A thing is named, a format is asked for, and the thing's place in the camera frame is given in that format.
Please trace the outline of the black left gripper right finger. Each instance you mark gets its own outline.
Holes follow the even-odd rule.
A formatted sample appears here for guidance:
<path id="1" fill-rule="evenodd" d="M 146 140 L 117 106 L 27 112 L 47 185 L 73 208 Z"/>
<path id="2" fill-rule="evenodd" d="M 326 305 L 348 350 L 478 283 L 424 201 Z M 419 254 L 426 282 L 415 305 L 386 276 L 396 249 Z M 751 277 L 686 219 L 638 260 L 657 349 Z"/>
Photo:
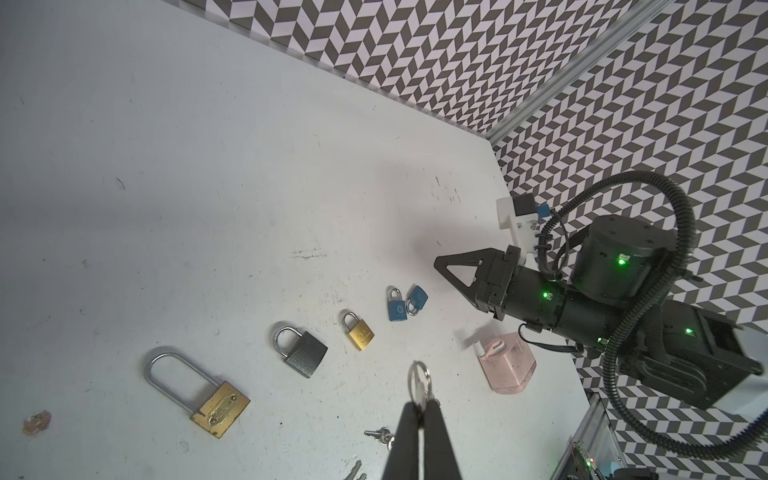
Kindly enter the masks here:
<path id="1" fill-rule="evenodd" d="M 462 476 L 437 400 L 428 400 L 423 413 L 424 478 L 461 480 Z"/>

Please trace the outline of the small blue padlock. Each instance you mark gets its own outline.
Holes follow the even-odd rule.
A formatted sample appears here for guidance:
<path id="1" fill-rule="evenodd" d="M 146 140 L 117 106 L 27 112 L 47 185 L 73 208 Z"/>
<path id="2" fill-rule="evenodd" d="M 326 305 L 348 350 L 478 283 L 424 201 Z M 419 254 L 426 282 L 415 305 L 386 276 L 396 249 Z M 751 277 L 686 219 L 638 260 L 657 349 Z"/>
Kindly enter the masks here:
<path id="1" fill-rule="evenodd" d="M 404 321 L 408 319 L 406 302 L 402 297 L 401 291 L 394 286 L 390 286 L 387 292 L 388 318 L 391 322 Z"/>

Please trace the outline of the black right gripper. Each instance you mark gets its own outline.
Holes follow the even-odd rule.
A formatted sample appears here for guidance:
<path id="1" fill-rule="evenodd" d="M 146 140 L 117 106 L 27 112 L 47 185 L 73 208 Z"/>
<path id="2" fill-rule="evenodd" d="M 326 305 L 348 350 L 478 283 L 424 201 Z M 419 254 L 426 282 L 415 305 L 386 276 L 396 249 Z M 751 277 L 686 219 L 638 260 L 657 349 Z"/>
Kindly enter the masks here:
<path id="1" fill-rule="evenodd" d="M 521 249 L 516 246 L 509 246 L 505 251 L 485 248 L 438 256 L 433 267 L 466 300 L 475 300 L 478 310 L 491 313 L 501 321 L 520 257 Z"/>

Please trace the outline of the small brass padlock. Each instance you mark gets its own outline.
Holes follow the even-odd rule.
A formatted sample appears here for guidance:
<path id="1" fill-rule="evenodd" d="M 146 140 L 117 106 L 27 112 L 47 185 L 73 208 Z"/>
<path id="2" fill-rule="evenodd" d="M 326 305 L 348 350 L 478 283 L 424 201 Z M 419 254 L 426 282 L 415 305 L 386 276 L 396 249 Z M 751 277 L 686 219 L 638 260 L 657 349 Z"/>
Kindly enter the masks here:
<path id="1" fill-rule="evenodd" d="M 367 323 L 351 310 L 341 313 L 341 323 L 350 341 L 359 351 L 365 350 L 374 338 L 374 332 Z"/>

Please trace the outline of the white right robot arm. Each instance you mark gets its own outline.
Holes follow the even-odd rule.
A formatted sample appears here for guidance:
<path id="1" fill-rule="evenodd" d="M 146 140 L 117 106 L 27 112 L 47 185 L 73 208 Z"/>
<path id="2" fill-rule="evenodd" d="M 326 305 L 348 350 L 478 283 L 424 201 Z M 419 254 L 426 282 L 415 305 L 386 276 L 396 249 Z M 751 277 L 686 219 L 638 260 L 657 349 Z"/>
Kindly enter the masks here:
<path id="1" fill-rule="evenodd" d="M 580 205 L 613 187 L 640 183 L 671 204 L 675 226 L 656 228 L 620 215 L 597 217 L 567 235 L 553 251 L 552 231 Z M 517 247 L 486 248 L 436 258 L 435 269 L 477 310 L 512 316 L 534 331 L 548 330 L 603 360 L 605 393 L 616 414 L 645 441 L 679 455 L 728 459 L 767 439 L 758 416 L 735 436 L 713 444 L 677 441 L 654 431 L 626 405 L 619 374 L 706 410 L 763 366 L 749 358 L 727 317 L 669 298 L 679 280 L 693 281 L 688 266 L 697 246 L 696 218 L 687 194 L 668 177 L 627 171 L 600 180 L 566 203 L 544 224 L 527 268 Z"/>

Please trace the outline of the black padlock with keys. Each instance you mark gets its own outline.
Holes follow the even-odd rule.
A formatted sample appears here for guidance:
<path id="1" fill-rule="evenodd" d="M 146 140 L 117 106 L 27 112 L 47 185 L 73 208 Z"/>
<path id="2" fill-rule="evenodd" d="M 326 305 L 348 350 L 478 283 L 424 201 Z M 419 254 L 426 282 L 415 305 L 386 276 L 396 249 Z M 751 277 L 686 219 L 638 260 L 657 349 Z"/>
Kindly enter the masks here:
<path id="1" fill-rule="evenodd" d="M 289 349 L 280 344 L 281 336 L 290 332 L 297 340 Z M 305 378 L 311 378 L 328 352 L 328 347 L 309 332 L 300 332 L 292 326 L 284 326 L 275 331 L 273 347 L 282 357 L 286 365 L 300 373 Z"/>

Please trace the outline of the long shackle brass padlock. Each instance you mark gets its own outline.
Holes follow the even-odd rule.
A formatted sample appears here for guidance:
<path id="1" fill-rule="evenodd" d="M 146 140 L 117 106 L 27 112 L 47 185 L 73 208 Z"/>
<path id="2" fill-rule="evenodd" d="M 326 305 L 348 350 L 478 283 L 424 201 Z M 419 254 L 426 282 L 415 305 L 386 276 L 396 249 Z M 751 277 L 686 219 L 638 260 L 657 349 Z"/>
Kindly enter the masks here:
<path id="1" fill-rule="evenodd" d="M 231 383 L 210 374 L 178 350 L 151 351 L 145 360 L 143 376 L 195 425 L 216 439 L 224 436 L 251 403 Z"/>

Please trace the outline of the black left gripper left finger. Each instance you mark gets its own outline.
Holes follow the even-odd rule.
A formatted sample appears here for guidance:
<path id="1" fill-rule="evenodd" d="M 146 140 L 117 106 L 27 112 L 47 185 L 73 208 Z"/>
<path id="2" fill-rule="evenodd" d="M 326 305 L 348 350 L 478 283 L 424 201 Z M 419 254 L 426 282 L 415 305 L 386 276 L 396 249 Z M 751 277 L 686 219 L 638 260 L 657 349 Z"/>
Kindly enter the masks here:
<path id="1" fill-rule="evenodd" d="M 389 453 L 383 480 L 417 480 L 419 478 L 420 411 L 413 402 L 404 405 Z"/>

